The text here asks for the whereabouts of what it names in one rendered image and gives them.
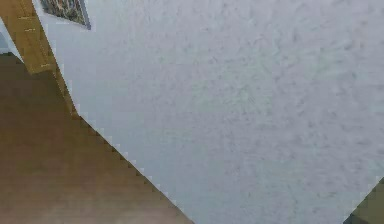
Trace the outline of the wooden chest of drawers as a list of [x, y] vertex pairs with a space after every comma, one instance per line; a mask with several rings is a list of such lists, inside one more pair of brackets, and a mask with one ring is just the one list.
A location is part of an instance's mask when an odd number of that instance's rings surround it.
[[78, 117], [68, 87], [32, 0], [0, 0], [0, 18], [31, 75], [48, 71], [56, 80], [72, 116]]

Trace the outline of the framed picture on wall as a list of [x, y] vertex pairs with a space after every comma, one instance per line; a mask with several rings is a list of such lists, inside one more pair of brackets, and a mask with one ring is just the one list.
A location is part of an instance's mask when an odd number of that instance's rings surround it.
[[40, 0], [45, 13], [91, 29], [84, 0]]

